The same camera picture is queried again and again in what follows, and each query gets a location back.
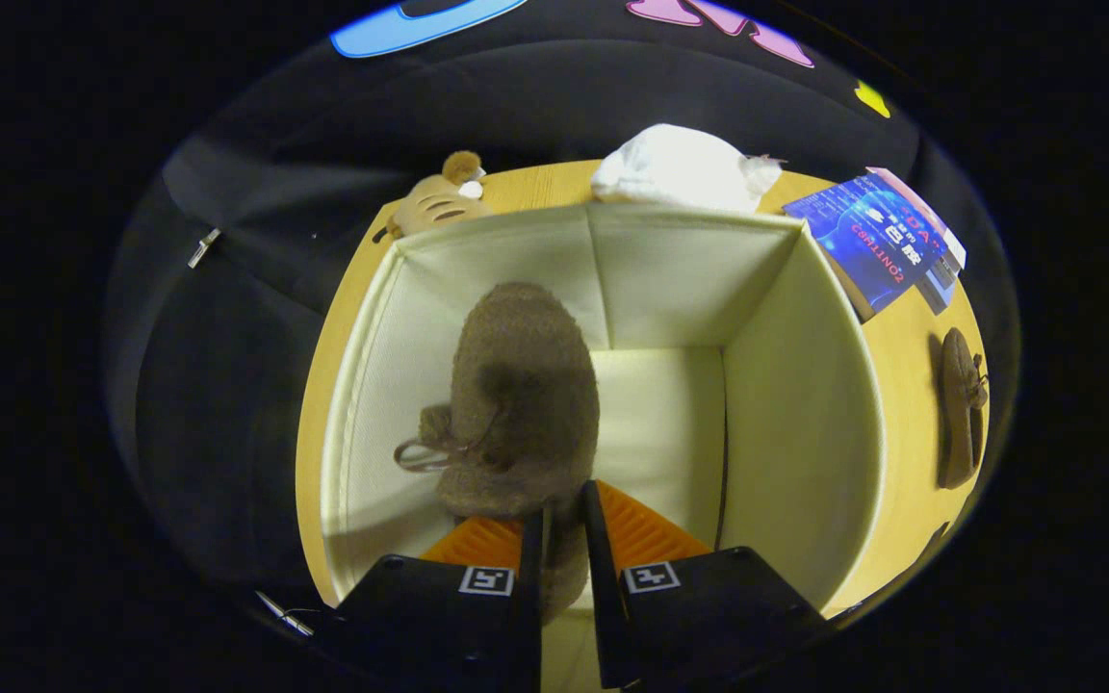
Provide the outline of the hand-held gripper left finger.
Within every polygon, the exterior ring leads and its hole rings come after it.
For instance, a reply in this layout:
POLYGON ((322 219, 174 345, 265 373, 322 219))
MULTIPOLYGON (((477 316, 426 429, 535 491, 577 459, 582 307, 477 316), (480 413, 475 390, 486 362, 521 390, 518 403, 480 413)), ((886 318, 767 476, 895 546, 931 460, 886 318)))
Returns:
POLYGON ((515 569, 383 556, 335 609, 330 658, 370 692, 537 692, 547 514, 515 569))

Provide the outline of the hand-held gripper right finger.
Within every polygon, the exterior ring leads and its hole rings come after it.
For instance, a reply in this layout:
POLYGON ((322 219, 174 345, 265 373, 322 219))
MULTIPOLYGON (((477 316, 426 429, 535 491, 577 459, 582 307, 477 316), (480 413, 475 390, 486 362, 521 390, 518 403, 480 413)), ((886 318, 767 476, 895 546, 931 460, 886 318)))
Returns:
POLYGON ((828 634, 753 549, 710 550, 601 479, 580 508, 604 689, 725 692, 828 634))

